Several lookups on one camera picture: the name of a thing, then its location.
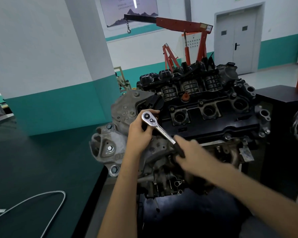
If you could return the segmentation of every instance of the dark green workbench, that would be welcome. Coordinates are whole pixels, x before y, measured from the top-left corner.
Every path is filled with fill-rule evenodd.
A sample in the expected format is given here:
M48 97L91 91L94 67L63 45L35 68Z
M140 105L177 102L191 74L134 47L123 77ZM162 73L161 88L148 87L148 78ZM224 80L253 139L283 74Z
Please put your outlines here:
M84 237L107 177L90 153L95 126L27 136L14 118L0 123L0 208L63 190L66 200L46 237ZM63 199L36 197L0 217L1 237L40 237Z

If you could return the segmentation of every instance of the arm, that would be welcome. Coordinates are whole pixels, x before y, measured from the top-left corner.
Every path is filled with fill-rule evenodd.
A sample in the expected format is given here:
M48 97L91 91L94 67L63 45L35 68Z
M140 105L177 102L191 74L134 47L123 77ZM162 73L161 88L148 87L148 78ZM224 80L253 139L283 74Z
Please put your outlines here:
M126 152L98 238L137 237L136 192L139 159L152 138L153 130L151 126L148 126L145 132L141 128L141 115L144 111L141 111L136 120L130 124ZM153 114L159 113L153 109L147 111Z
M205 178L239 199L258 218L283 237L298 237L298 204L244 175L231 164L221 163L195 140L175 136L185 153L176 160L183 170Z

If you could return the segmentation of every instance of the chain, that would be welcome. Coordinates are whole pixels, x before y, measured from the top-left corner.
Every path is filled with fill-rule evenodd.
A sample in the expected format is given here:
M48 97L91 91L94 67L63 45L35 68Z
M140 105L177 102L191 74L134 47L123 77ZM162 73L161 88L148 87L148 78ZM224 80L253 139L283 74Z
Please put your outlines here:
M128 20L126 20L126 22L127 22L127 32L128 32L128 33L131 33L131 30L130 30L130 28L129 28Z

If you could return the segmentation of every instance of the cable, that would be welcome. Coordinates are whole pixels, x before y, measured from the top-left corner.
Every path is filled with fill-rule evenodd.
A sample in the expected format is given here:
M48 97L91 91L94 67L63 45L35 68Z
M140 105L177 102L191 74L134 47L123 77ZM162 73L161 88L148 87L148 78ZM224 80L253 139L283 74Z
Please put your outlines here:
M64 191L62 191L62 190L55 190L55 191L44 192L44 193L41 193L41 194L32 196L32 197L27 198L26 200L20 202L19 204L13 206L12 208L8 209L8 210L5 211L4 213L2 213L0 216L3 216L4 214L6 214L7 212L9 212L9 211L12 210L13 208L16 208L18 205L24 203L25 201L28 201L28 200L30 200L30 199L32 199L32 198L34 198L34 197L37 197L37 196L41 196L41 195L45 195L45 194L50 194L50 193L62 193L62 194L64 195L64 198L63 198L63 200L62 200L60 206L57 208L56 212L55 212L54 215L52 216L51 220L49 221L48 225L46 226L45 230L43 231L43 233L42 233L42 235L41 235L41 237L40 237L40 238L42 238L42 237L45 235L45 232L47 231L47 229L48 229L49 225L51 224L52 220L53 220L54 217L56 216L57 212L59 211L59 209L61 208L61 206L62 206L63 203L64 203L64 200L65 200L65 197L66 197L66 194L65 194Z

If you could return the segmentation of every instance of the ratchet handle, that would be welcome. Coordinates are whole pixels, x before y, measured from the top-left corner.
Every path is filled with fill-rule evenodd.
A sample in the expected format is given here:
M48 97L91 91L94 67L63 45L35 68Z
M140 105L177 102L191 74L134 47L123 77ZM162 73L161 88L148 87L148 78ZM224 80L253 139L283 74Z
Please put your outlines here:
M182 157L185 158L186 156L184 155L183 149L179 146L179 144L177 142L175 142L175 144L173 145L174 149L176 150L176 152Z

